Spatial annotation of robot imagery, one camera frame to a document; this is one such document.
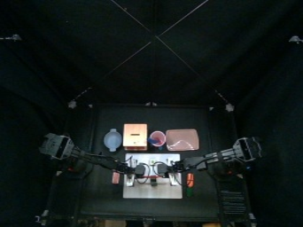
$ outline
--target black cable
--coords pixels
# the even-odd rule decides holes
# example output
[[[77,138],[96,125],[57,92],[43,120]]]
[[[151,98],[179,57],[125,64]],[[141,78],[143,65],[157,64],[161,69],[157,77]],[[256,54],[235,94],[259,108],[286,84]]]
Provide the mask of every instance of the black cable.
[[[140,163],[140,164],[148,167],[148,175],[147,175],[147,177],[145,177],[144,182],[140,182],[137,177],[136,177],[136,181],[137,181],[139,184],[145,184],[145,183],[147,183],[147,180],[149,179],[149,175],[151,175],[151,167],[149,167],[149,165],[145,164],[145,163]]]
[[[156,165],[156,164],[164,164],[164,165],[165,165],[165,163],[161,162],[161,161],[156,161],[156,162],[151,165],[151,166],[152,166],[152,171],[153,171],[155,175],[163,177],[163,175],[160,175],[160,174],[156,172],[156,170],[155,170],[155,165]]]

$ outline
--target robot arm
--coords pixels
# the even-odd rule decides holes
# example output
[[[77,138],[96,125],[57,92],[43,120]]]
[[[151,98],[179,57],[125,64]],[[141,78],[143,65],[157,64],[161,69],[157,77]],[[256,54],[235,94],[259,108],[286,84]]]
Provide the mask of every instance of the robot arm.
[[[39,151],[57,160],[73,157],[121,174],[132,174],[135,172],[135,168],[129,167],[128,163],[120,162],[109,156],[85,153],[73,145],[69,137],[59,136],[53,133],[45,135]]]
[[[48,133],[45,135],[45,140],[43,145],[39,147],[43,154],[49,155],[53,159],[64,160],[68,157],[75,157],[92,163],[100,165],[103,168],[113,170],[121,174],[141,175],[141,166],[133,167],[125,162],[120,162],[109,156],[91,154],[83,152],[72,143],[69,137],[59,136],[56,134]],[[233,147],[231,149],[223,150],[219,153],[208,153],[201,157],[191,157],[179,160],[173,163],[165,165],[164,163],[157,165],[157,173],[163,177],[169,174],[181,173],[192,168],[197,170],[205,170],[207,165],[215,162],[232,162],[237,161],[243,165],[247,162],[260,158],[262,148],[253,137],[244,137],[235,141]]]

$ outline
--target black wall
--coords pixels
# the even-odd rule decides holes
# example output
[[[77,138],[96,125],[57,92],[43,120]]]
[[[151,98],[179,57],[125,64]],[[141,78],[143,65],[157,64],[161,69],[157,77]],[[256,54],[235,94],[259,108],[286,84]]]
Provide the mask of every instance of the black wall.
[[[8,46],[0,45],[0,52],[0,226],[29,227],[45,208],[52,179],[37,147],[49,131],[61,133],[67,113],[31,62]]]
[[[236,108],[240,135],[260,136],[264,158],[249,177],[257,226],[302,225],[303,45],[294,44]]]

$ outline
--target orange box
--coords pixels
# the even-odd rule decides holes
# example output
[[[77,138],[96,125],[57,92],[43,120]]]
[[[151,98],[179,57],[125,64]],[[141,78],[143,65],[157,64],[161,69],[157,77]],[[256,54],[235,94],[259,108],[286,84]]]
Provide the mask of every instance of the orange box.
[[[124,124],[123,146],[125,151],[147,151],[147,124]]]

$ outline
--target small red object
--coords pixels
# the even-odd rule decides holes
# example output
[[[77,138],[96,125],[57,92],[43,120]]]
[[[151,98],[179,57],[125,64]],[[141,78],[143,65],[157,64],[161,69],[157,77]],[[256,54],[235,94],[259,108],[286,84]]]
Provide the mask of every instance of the small red object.
[[[187,174],[187,187],[188,188],[193,187],[193,174],[192,173]]]

